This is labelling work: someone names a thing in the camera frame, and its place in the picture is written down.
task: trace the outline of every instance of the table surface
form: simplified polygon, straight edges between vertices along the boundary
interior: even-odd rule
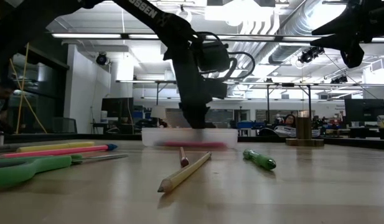
[[[161,180],[179,170],[176,148],[96,143],[118,144],[129,157],[37,174],[0,191],[0,224],[384,223],[384,151],[242,143],[213,150],[211,161],[163,195]],[[278,167],[268,172],[244,161],[247,148]],[[185,152],[194,162],[206,150]]]

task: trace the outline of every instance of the yellow cable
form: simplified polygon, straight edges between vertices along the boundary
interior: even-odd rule
[[[26,101],[27,105],[29,105],[29,108],[31,110],[31,113],[34,115],[35,117],[35,120],[38,122],[38,124],[40,125],[40,127],[44,130],[45,134],[48,134],[47,130],[44,128],[44,126],[41,124],[40,120],[38,119],[36,113],[34,112],[34,110],[32,109],[31,107],[31,104],[29,102],[29,100],[26,98],[26,96],[24,95],[23,93],[23,87],[24,87],[24,79],[26,77],[26,66],[27,66],[27,56],[29,54],[29,43],[27,43],[27,49],[26,49],[26,62],[24,63],[24,73],[23,73],[23,81],[22,81],[22,86],[20,85],[20,82],[19,82],[19,79],[17,78],[17,72],[16,72],[16,69],[15,69],[15,66],[13,65],[13,61],[12,59],[9,59],[10,63],[11,63],[11,66],[12,66],[12,69],[13,69],[13,72],[15,74],[15,77],[16,77],[16,81],[17,81],[17,84],[19,85],[19,88],[21,89],[22,91],[22,95],[21,95],[21,102],[20,102],[20,107],[19,107],[19,116],[17,117],[17,128],[16,128],[16,134],[18,133],[18,130],[19,130],[19,121],[20,121],[20,112],[21,112],[21,108],[22,108],[22,100],[24,98],[24,100]]]

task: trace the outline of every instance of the green marker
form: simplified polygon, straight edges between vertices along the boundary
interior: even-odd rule
[[[264,156],[262,154],[258,154],[255,151],[252,151],[251,149],[244,150],[243,156],[245,159],[253,161],[257,166],[261,166],[266,170],[276,168],[276,163],[274,159],[268,156]]]

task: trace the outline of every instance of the pencil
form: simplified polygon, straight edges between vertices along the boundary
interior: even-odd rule
[[[162,180],[159,189],[157,192],[159,193],[168,193],[171,192],[174,188],[176,188],[180,183],[182,183],[186,178],[192,175],[200,166],[204,164],[211,157],[211,152],[206,153],[203,157],[201,157],[198,161],[193,164],[189,164],[178,170],[174,174]]]
[[[186,157],[184,148],[181,147],[179,149],[179,160],[180,160],[180,166],[184,168],[185,166],[189,165],[189,160]]]

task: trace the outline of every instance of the green scissors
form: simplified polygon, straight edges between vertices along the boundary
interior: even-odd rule
[[[34,175],[40,172],[70,167],[72,164],[80,164],[83,161],[116,159],[120,157],[128,157],[128,155],[113,154],[83,158],[82,155],[74,154],[68,156],[0,159],[0,188],[12,187],[20,184],[23,181],[31,179]]]

